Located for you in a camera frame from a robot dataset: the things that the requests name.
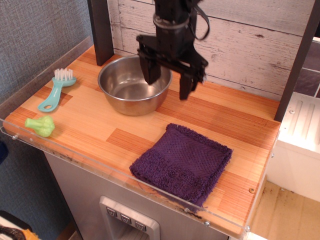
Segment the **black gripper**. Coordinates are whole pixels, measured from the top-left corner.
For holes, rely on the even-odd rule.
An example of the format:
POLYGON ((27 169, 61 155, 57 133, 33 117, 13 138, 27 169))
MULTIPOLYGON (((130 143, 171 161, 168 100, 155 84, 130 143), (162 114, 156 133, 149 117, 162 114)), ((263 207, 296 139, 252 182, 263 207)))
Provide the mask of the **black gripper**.
POLYGON ((161 76, 161 67, 180 73, 179 99, 187 100, 198 82, 205 80, 205 60, 194 47, 196 21, 155 22, 156 35, 138 35, 141 70, 148 85, 161 76))

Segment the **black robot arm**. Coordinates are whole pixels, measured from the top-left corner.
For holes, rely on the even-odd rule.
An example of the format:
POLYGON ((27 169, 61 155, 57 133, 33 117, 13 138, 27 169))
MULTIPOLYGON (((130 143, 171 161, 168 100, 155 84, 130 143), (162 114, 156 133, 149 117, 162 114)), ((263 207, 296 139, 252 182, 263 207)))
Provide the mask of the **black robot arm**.
POLYGON ((161 76, 161 67, 180 73, 179 98, 186 100, 205 80, 208 62, 196 51, 197 16, 209 23, 197 0, 157 0, 153 23, 156 35, 138 35, 137 50, 145 81, 151 85, 161 76))

